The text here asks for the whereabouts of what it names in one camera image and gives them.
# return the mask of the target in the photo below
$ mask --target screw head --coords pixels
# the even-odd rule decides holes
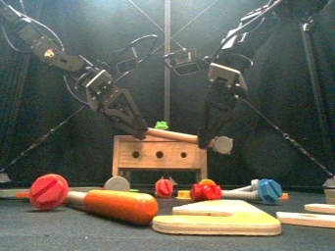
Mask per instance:
[[[29,191],[32,205],[42,211],[58,207],[68,194],[68,182],[63,176],[49,174],[33,182]]]
[[[273,204],[283,196],[281,185],[273,179],[260,179],[257,194],[264,203]]]

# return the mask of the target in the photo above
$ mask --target orange toy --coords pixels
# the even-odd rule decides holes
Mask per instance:
[[[97,215],[136,225],[148,225],[159,212],[159,203],[152,195],[111,190],[68,192],[65,204]]]

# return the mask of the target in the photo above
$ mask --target red screw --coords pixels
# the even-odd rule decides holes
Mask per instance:
[[[41,176],[33,182],[29,191],[32,205],[42,211],[58,207],[67,198],[68,182],[60,175]]]

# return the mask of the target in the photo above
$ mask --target toy bolt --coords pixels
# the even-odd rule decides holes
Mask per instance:
[[[261,179],[256,191],[223,191],[225,199],[261,201],[264,204],[276,203],[281,195],[281,185],[273,179]]]
[[[252,191],[256,191],[256,190],[257,190],[257,186],[259,186],[259,179],[253,179],[253,180],[251,181],[251,185],[249,185],[249,186],[245,186],[245,187],[233,189],[233,190],[231,190],[231,191],[252,192]]]
[[[273,204],[277,202],[281,195],[281,186],[272,179],[261,179],[259,181],[257,190],[252,192],[221,190],[219,185],[201,184],[195,184],[191,190],[191,198],[193,201],[224,198],[248,201],[263,201],[263,203],[265,204]]]

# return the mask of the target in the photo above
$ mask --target cable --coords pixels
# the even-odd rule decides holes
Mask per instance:
[[[54,128],[49,130],[49,132],[29,146],[29,148],[21,152],[21,154],[12,160],[12,162],[0,170],[0,174],[2,174],[8,168],[10,168],[17,161],[24,158],[28,153],[46,140],[48,136],[54,133],[56,130],[58,130],[68,122],[69,120],[76,116],[76,114],[85,108],[87,106],[83,106],[68,118],[65,121],[63,121]]]
[[[320,162],[315,159],[313,156],[307,152],[307,150],[303,148],[303,146],[291,138],[291,136],[280,130],[280,128],[275,125],[273,122],[269,121],[269,119],[257,111],[257,109],[251,105],[251,103],[241,98],[241,101],[244,104],[251,108],[251,110],[256,113],[256,115],[267,122],[267,124],[275,128],[276,131],[283,135],[283,138],[289,141],[289,143],[293,145],[293,147],[307,156],[309,161],[320,168],[323,169],[327,174],[333,177],[333,174],[327,170],[327,168],[320,164]]]

